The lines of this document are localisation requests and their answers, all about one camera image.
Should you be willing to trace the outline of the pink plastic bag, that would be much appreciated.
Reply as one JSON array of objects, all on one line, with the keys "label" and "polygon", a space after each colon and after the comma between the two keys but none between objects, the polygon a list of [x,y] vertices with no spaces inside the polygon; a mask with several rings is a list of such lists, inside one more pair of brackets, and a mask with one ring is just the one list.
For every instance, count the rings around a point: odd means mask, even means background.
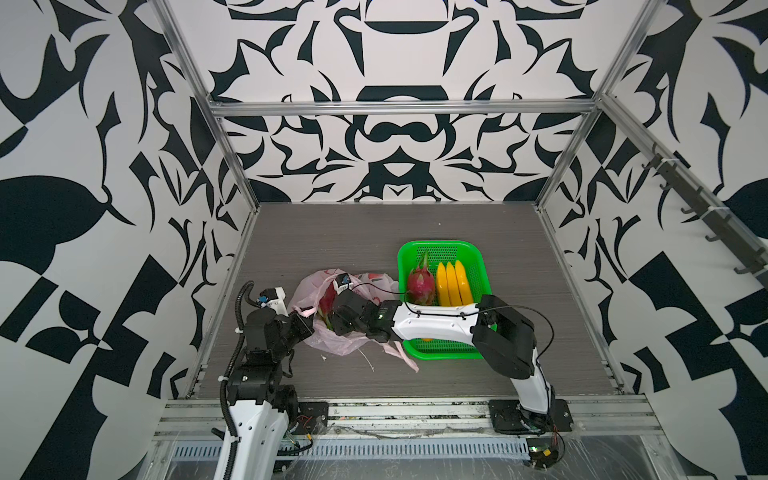
[{"label": "pink plastic bag", "polygon": [[[338,268],[316,271],[302,279],[294,290],[287,309],[299,311],[306,319],[313,322],[315,330],[315,333],[305,340],[305,343],[317,350],[338,356],[350,355],[366,343],[373,343],[380,346],[386,354],[402,360],[414,372],[419,372],[418,365],[405,353],[401,341],[392,340],[388,343],[378,343],[357,332],[339,336],[333,330],[329,330],[323,321],[316,316],[321,296],[328,284],[341,273],[346,273],[346,271]],[[384,300],[394,300],[400,293],[399,282],[387,274],[362,273],[352,275],[351,280],[356,293],[376,304],[380,304]]]}]

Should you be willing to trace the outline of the yellow banana bunch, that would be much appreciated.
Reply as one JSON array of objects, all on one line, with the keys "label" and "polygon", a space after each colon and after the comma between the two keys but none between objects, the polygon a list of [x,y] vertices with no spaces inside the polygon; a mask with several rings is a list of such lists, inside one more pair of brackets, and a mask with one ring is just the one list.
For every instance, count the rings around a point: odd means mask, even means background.
[{"label": "yellow banana bunch", "polygon": [[467,271],[459,260],[438,265],[436,288],[440,306],[466,306],[474,302]]}]

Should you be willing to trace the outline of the green plastic basket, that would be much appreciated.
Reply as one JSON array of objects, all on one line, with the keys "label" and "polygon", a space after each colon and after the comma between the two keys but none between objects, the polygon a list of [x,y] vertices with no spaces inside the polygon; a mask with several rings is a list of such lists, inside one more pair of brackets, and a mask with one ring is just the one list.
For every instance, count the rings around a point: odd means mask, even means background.
[{"label": "green plastic basket", "polygon": [[[399,286],[406,291],[407,276],[418,266],[424,253],[428,257],[428,269],[437,274],[440,263],[447,265],[460,261],[471,288],[474,301],[480,301],[483,295],[492,293],[490,281],[480,250],[473,244],[460,240],[415,240],[404,244],[397,256]],[[404,341],[405,351],[413,358],[430,360],[481,360],[482,356],[472,346],[455,341],[415,339]]]}]

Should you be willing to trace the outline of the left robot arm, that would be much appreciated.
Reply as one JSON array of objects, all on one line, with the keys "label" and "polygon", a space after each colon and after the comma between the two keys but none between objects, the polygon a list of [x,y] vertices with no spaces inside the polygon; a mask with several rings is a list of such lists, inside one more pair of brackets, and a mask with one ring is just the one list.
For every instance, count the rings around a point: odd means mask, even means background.
[{"label": "left robot arm", "polygon": [[309,321],[284,307],[262,306],[238,316],[239,335],[219,403],[225,430],[216,479],[269,479],[280,444],[298,416],[295,388],[280,384],[283,360],[314,333]]}]

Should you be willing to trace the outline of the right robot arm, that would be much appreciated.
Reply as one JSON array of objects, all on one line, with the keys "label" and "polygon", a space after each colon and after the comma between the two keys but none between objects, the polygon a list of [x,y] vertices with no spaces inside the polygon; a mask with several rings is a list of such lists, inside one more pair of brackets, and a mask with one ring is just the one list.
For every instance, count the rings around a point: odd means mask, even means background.
[{"label": "right robot arm", "polygon": [[471,305],[440,307],[399,300],[375,304],[345,290],[334,300],[330,320],[338,335],[359,332],[382,344],[430,338],[471,345],[491,369],[510,379],[525,415],[550,415],[554,393],[541,369],[535,327],[494,295]]}]

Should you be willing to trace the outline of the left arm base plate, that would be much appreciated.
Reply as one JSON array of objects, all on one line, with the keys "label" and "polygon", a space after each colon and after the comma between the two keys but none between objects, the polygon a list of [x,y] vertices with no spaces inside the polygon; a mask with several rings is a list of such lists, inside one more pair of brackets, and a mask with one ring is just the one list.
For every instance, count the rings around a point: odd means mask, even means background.
[{"label": "left arm base plate", "polygon": [[297,415],[289,423],[289,432],[297,436],[320,433],[327,427],[329,407],[325,401],[299,402]]}]

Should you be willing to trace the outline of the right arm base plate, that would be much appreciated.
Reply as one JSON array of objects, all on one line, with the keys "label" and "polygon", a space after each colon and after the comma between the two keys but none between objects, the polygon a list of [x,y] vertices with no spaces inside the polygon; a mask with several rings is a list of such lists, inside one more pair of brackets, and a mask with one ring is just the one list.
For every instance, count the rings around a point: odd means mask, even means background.
[{"label": "right arm base plate", "polygon": [[547,414],[525,411],[518,400],[490,400],[491,426],[496,433],[509,435],[544,435],[571,432],[573,418],[568,403],[555,398]]}]

